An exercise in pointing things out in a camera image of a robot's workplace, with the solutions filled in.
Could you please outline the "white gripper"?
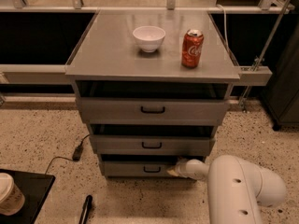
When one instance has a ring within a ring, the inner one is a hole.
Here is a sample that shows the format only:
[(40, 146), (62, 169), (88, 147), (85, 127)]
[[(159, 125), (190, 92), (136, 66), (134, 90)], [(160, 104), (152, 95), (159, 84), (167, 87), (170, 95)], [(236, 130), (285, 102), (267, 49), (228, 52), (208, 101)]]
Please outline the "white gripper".
[(193, 180), (206, 181), (209, 171), (209, 166), (202, 161), (192, 159), (182, 159), (177, 162), (175, 166), (175, 171), (173, 169), (168, 169), (167, 172), (171, 176), (177, 176), (184, 178), (190, 178)]

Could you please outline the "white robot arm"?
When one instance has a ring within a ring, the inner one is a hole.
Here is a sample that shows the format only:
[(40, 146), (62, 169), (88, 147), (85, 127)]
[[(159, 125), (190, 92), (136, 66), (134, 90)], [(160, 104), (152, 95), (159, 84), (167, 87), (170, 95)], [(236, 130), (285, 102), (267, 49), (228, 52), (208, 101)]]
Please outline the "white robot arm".
[(207, 181), (210, 224), (263, 224), (259, 207), (276, 207), (287, 195), (277, 173), (231, 155), (219, 156), (210, 165), (179, 159), (167, 172)]

